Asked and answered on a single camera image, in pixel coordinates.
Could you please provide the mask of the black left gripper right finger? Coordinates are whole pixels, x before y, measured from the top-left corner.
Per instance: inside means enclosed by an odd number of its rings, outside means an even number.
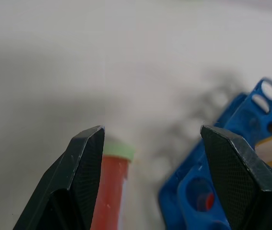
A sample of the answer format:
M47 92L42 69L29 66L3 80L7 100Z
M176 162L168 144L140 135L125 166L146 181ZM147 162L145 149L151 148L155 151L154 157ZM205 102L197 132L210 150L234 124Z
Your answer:
M232 230L272 230L272 168L240 135L202 126L213 186Z

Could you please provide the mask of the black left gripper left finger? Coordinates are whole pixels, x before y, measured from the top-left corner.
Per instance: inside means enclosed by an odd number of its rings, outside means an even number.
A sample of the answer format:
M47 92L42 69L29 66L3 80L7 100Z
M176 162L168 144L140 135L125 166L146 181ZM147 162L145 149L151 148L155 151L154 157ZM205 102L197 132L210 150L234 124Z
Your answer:
M104 140L103 126L74 136L41 177L13 230L90 230Z

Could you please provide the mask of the red test tube green cap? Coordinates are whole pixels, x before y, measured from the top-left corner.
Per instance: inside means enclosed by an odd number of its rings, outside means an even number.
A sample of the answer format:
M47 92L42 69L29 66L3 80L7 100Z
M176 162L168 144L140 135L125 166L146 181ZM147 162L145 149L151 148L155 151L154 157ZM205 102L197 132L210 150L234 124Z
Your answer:
M90 230L123 230L124 200L134 150L118 140L104 143L101 176Z

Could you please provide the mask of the blue test tube rack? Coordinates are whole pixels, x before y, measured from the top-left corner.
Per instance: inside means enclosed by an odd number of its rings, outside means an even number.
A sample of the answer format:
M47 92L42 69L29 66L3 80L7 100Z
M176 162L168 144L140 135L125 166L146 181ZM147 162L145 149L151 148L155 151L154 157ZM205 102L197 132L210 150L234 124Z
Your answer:
M258 142L272 136L272 80L262 78L250 93L239 94L212 126L242 136L255 151ZM198 196L209 192L214 193L212 208L198 211ZM202 138L162 186L158 200L167 230L232 230L213 186Z

